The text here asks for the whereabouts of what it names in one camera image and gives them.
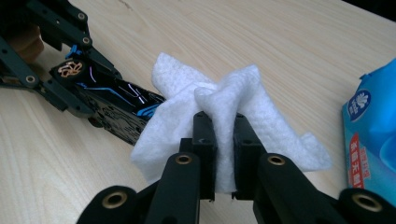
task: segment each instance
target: wet wipes package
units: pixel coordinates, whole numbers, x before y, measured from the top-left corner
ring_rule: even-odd
[[[396,59],[362,76],[342,111],[348,185],[396,206]]]

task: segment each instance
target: light wood surface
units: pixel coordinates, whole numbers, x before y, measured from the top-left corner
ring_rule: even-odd
[[[333,197],[347,186],[341,106],[362,74],[396,56],[396,23],[338,0],[71,2],[88,14],[94,46],[145,89],[155,91],[160,52],[215,80],[257,64],[290,125],[332,156],[330,170],[306,175]],[[63,57],[46,46],[34,68],[46,73]],[[75,223],[100,190],[147,185],[133,148],[87,120],[27,91],[0,89],[0,102],[0,223]],[[217,195],[201,202],[200,223],[256,220],[251,202]]]

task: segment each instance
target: crumpled white cloth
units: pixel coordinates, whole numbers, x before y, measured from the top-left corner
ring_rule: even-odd
[[[298,136],[276,109],[261,84],[256,65],[231,72],[219,83],[177,59],[160,54],[152,72],[154,86],[167,99],[160,105],[131,154],[149,183],[161,178],[181,138],[192,137],[194,114],[205,111],[218,141],[216,192],[235,191],[233,123],[245,115],[268,152],[292,159],[302,171],[327,169],[331,159],[312,133]]]

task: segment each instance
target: wooden table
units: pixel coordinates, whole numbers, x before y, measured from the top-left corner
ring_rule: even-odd
[[[124,79],[155,91],[150,72],[166,52],[219,80],[255,63],[297,133],[312,132],[333,167],[306,174],[338,197],[347,186],[341,106],[359,77],[396,56],[396,23],[338,0],[71,1],[89,16],[94,46]],[[46,47],[33,68],[63,60]],[[102,189],[143,189],[133,149],[27,91],[0,90],[0,223],[75,223]],[[217,195],[200,223],[256,223],[251,202]]]

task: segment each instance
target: wood grain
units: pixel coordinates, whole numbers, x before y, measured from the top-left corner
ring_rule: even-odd
[[[124,79],[156,91],[152,65],[166,52],[219,80],[255,63],[297,133],[312,132],[333,167],[306,174],[338,197],[346,187],[341,106],[359,77],[396,55],[396,24],[336,0],[73,0],[89,16],[94,46]],[[46,46],[46,73],[64,52]],[[27,91],[0,90],[0,223],[75,223],[100,190],[147,184],[132,147]],[[218,195],[200,223],[255,223],[250,202]]]

